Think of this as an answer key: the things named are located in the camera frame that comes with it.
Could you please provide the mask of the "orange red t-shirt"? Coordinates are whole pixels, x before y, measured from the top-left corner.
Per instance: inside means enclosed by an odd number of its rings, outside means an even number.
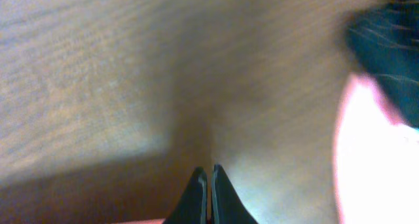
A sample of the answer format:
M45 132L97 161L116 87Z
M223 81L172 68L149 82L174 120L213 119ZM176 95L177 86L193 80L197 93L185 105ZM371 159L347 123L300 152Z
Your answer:
M125 221L110 224L163 224L165 219L150 219L150 220L139 220L139 221Z

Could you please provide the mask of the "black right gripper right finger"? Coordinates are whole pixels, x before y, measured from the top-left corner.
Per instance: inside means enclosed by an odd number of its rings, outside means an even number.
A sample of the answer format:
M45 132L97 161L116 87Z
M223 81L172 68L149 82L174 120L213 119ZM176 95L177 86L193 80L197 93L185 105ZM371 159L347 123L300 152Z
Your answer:
M211 205L211 222L213 224L258 224L242 204L220 164L215 164L213 168Z

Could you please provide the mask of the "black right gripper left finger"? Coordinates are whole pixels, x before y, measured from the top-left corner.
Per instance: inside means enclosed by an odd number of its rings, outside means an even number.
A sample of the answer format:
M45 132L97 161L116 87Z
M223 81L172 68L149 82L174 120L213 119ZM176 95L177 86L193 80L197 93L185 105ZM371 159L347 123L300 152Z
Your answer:
M163 224L206 224L208 181L203 167L196 167L179 202Z

